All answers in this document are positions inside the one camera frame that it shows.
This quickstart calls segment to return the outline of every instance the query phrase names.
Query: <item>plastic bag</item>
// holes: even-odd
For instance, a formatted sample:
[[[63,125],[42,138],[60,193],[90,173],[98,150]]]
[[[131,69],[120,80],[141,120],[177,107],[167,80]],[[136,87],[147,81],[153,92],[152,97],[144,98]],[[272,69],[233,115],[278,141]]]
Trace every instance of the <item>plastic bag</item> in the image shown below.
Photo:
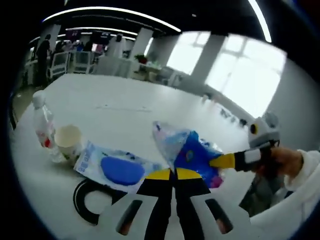
[[[209,188],[213,186],[213,179],[219,173],[218,168],[209,165],[209,161],[221,156],[220,151],[204,139],[199,140],[196,131],[166,122],[155,121],[152,133],[156,146],[173,172],[175,168],[193,170],[201,175]]]
[[[106,178],[101,167],[102,159],[106,156],[140,164],[144,169],[144,176],[137,184],[134,185],[121,185],[114,183],[110,179]],[[84,151],[76,161],[73,169],[96,183],[107,185],[115,190],[120,190],[127,193],[135,193],[147,175],[164,168],[165,167],[159,163],[151,162],[147,159],[138,157],[133,153],[100,147],[90,141],[87,141]]]

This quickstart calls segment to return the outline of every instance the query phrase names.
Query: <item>water bottle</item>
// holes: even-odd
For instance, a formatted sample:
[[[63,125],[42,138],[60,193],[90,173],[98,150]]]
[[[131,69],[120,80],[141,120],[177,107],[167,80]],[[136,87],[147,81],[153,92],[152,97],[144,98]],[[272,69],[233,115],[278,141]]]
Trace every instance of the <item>water bottle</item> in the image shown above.
[[[46,105],[46,94],[43,90],[37,91],[32,96],[34,106],[33,126],[41,146],[47,149],[51,160],[59,163],[63,156],[55,143],[54,115]]]

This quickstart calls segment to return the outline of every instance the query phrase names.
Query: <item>human hand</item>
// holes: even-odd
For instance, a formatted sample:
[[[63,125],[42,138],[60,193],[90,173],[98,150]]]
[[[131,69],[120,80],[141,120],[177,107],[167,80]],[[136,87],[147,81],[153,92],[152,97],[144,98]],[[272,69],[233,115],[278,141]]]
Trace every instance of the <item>human hand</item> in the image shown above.
[[[297,150],[291,150],[285,147],[273,147],[271,148],[271,158],[279,163],[277,169],[278,175],[287,175],[290,178],[295,178],[302,166],[303,166],[303,156],[301,152]],[[263,173],[265,166],[260,166],[256,172],[258,174]]]

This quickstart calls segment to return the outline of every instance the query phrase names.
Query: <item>ceiling light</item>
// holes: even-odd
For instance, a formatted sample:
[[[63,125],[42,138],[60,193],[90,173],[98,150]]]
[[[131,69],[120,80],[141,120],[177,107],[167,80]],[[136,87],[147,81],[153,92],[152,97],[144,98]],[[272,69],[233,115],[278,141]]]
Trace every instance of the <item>ceiling light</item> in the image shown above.
[[[139,22],[139,21],[130,20],[130,19],[124,18],[124,17],[106,16],[106,15],[99,15],[99,14],[88,14],[88,15],[81,15],[81,16],[72,16],[72,18],[82,18],[82,17],[86,17],[86,18],[87,17],[111,18],[111,19],[118,19],[118,20],[122,20],[122,21],[129,21],[129,22],[132,22],[132,23],[140,24],[140,25],[145,26],[145,27],[150,28],[150,29],[157,30],[157,31],[162,32],[162,33],[165,34],[165,32],[160,30],[159,28],[144,24],[144,23]]]
[[[132,35],[136,35],[136,36],[138,35],[138,33],[135,33],[135,32],[132,32],[132,31],[125,31],[125,30],[109,28],[109,27],[95,27],[95,26],[72,27],[72,28],[67,28],[66,31],[68,31],[68,30],[81,30],[81,29],[115,31],[115,32],[121,32],[121,33],[125,33],[125,34],[132,34]]]
[[[68,10],[64,10],[61,12],[57,12],[51,16],[48,16],[47,18],[45,18],[42,22],[47,21],[51,18],[54,18],[56,16],[62,15],[62,14],[67,14],[67,13],[72,13],[72,12],[77,12],[77,11],[83,11],[83,10],[111,10],[111,11],[118,11],[118,12],[124,12],[124,13],[128,13],[128,14],[134,14],[134,15],[138,15],[150,20],[153,20],[155,22],[158,22],[160,24],[163,24],[173,30],[176,30],[177,32],[181,32],[181,30],[165,21],[162,21],[158,18],[155,18],[153,16],[149,16],[147,14],[141,13],[141,12],[137,12],[137,11],[132,11],[132,10],[128,10],[128,9],[123,9],[123,8],[117,8],[117,7],[109,7],[109,6],[85,6],[85,7],[77,7],[77,8],[73,8],[73,9],[68,9]]]
[[[116,34],[110,34],[110,36],[112,37],[116,37],[117,35]],[[132,41],[135,41],[136,39],[133,38],[133,37],[128,37],[128,36],[122,36],[124,39],[128,39],[128,40],[132,40]]]
[[[39,38],[40,38],[40,37],[37,36],[36,38],[32,39],[29,43],[32,43],[33,41],[35,41],[35,40],[37,40],[37,39],[39,39]]]
[[[268,29],[268,25],[266,23],[266,20],[264,18],[264,15],[262,14],[262,11],[261,11],[258,3],[256,2],[256,0],[248,0],[248,1],[250,3],[251,7],[253,8],[253,11],[254,11],[256,17],[259,20],[259,23],[261,25],[265,40],[268,43],[271,43],[271,36],[270,36],[269,29]]]

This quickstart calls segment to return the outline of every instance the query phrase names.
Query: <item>blue sponge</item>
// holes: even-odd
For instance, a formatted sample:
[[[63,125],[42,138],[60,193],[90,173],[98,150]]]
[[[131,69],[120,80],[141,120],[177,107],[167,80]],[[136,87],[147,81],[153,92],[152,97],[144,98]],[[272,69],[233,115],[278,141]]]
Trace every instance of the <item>blue sponge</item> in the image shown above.
[[[112,156],[101,160],[101,168],[107,179],[124,186],[137,184],[145,174],[140,164]]]

